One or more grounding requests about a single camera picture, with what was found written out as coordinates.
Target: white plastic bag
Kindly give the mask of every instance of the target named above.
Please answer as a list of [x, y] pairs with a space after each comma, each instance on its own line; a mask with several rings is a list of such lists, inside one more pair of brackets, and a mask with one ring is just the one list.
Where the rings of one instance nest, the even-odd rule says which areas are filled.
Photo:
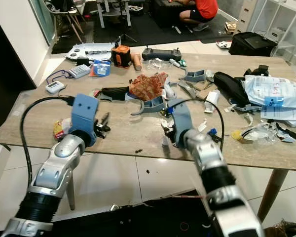
[[296, 108], [296, 82], [284, 78], [246, 75], [249, 101], [273, 107]]

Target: wooden table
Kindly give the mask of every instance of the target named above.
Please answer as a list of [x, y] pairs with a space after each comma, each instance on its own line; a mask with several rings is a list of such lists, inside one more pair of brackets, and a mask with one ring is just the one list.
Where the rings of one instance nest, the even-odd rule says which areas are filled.
[[[201, 55], [201, 54], [184, 54], [183, 58], [188, 65], [190, 72], [200, 69], [209, 69], [213, 72], [221, 71], [233, 77], [242, 76], [248, 69], [255, 69], [259, 64], [268, 65], [272, 76], [283, 77], [296, 81], [296, 76], [291, 68], [280, 58], [271, 57], [250, 57], [250, 56], [226, 56], [226, 55]], [[143, 73], [153, 75], [157, 70], [147, 70], [144, 64]], [[74, 67], [74, 63], [65, 60], [56, 70], [68, 70]], [[184, 75], [184, 71], [175, 67], [165, 70], [171, 81], [177, 81]], [[111, 74], [105, 78], [83, 78], [61, 79], [67, 88], [61, 92], [64, 95], [73, 95], [77, 93], [89, 94], [92, 89], [103, 87], [122, 87], [129, 84], [129, 79], [135, 79], [140, 72], [130, 67], [111, 68]], [[188, 95], [179, 87], [173, 87], [178, 97], [188, 98]], [[50, 96], [45, 91], [45, 83], [39, 86], [28, 98], [28, 104], [37, 99]], [[239, 112], [225, 113], [224, 107], [229, 103], [224, 97], [220, 97], [218, 102], [222, 110], [225, 134], [229, 135], [234, 130], [241, 130], [248, 123], [243, 114]], [[194, 126], [199, 126], [206, 118], [208, 128], [215, 127], [220, 135], [221, 123], [216, 113], [211, 115], [204, 113], [204, 106], [199, 102], [189, 102], [188, 107], [191, 111]], [[140, 108], [139, 100], [130, 101], [101, 101], [96, 114], [101, 118], [106, 112], [111, 113], [109, 126], [111, 131], [106, 139], [97, 139], [93, 147], [86, 149], [88, 152], [168, 158], [179, 160], [192, 160], [186, 151], [181, 151], [170, 146], [165, 151], [161, 147], [161, 140], [164, 132], [161, 128], [163, 119], [157, 113], [142, 114], [140, 116], [131, 116], [131, 112], [138, 111]], [[26, 117], [25, 136], [30, 147], [49, 149], [55, 144], [52, 130], [55, 121], [71, 116], [71, 107], [62, 101], [48, 101], [35, 106]], [[21, 146], [19, 134], [19, 124], [21, 116], [10, 116], [0, 127], [0, 144]], [[260, 115], [254, 116], [254, 124], [260, 122]], [[277, 193], [286, 177], [288, 170], [296, 170], [296, 142], [292, 144], [277, 142], [272, 146], [260, 146], [255, 144], [242, 144], [226, 136], [223, 147], [223, 156], [228, 164], [243, 165], [252, 167], [273, 168], [273, 173], [269, 180], [268, 186], [263, 196], [259, 210], [259, 218], [263, 221], [271, 205], [273, 204]], [[142, 149], [140, 153], [135, 154], [136, 150]]]

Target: chair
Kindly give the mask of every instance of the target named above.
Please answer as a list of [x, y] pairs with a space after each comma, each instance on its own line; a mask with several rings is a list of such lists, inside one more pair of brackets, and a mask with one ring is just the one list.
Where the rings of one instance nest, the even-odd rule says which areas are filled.
[[75, 6], [74, 9], [68, 11], [68, 12], [56, 12], [56, 11], [52, 11], [51, 9], [48, 8], [45, 0], [41, 0], [43, 2], [43, 5], [46, 7], [46, 9], [54, 16], [54, 24], [55, 24], [55, 30], [57, 33], [57, 24], [56, 24], [56, 16], [65, 16], [70, 24], [70, 26], [72, 27], [72, 29], [74, 30], [75, 34], [77, 35], [80, 43], [83, 43], [81, 40], [80, 35], [78, 34], [78, 31], [76, 30], [74, 24], [78, 27], [78, 29], [81, 31], [82, 34], [84, 34], [81, 25], [78, 21], [77, 16], [81, 16], [82, 19], [85, 21], [84, 17], [82, 16], [81, 12], [78, 10], [77, 6]]

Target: black cable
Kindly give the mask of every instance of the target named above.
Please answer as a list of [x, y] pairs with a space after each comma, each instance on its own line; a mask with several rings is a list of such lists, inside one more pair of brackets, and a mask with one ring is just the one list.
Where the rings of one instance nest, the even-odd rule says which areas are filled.
[[28, 145], [26, 143], [25, 136], [24, 136], [24, 119], [31, 108], [33, 108], [38, 103], [46, 101], [46, 100], [64, 100], [67, 102], [68, 105], [72, 106], [74, 104], [74, 97], [72, 97], [72, 96], [68, 96], [68, 97], [51, 96], [51, 97], [46, 97], [46, 98], [36, 100], [29, 107], [27, 107], [26, 110], [23, 112], [22, 117], [21, 117], [21, 122], [20, 122], [20, 135], [21, 135], [21, 140], [22, 140], [26, 163], [27, 163], [27, 168], [28, 168], [28, 186], [30, 186], [30, 184], [32, 182], [32, 164], [31, 164]]
[[177, 106], [177, 105], [179, 105], [179, 104], [182, 104], [182, 103], [184, 103], [184, 102], [195, 101], [195, 100], [196, 100], [196, 101], [200, 101], [200, 102], [208, 102], [208, 103], [210, 103], [212, 106], [214, 106], [215, 109], [217, 110], [217, 112], [218, 112], [218, 114], [219, 114], [219, 117], [220, 117], [220, 119], [221, 119], [221, 123], [222, 123], [222, 140], [221, 140], [221, 146], [220, 146], [220, 150], [221, 150], [221, 152], [222, 152], [223, 139], [224, 139], [224, 135], [225, 135], [225, 125], [224, 125], [224, 122], [223, 122], [222, 113], [220, 112], [220, 110], [218, 109], [218, 107], [217, 107], [215, 104], [213, 104], [212, 102], [210, 102], [210, 101], [208, 101], [208, 100], [206, 100], [206, 99], [203, 99], [203, 98], [197, 96], [195, 99], [187, 99], [187, 100], [180, 101], [180, 102], [178, 102], [178, 103], [172, 105], [171, 107], [173, 108], [173, 107], [175, 107], [175, 106]]

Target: yellow object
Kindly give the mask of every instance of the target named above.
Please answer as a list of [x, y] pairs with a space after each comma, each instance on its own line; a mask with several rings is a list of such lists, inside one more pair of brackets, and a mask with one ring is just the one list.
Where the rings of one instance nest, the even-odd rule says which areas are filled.
[[239, 130], [236, 130], [236, 131], [233, 131], [231, 133], [231, 137], [235, 140], [240, 140], [242, 137], [241, 137], [241, 131]]

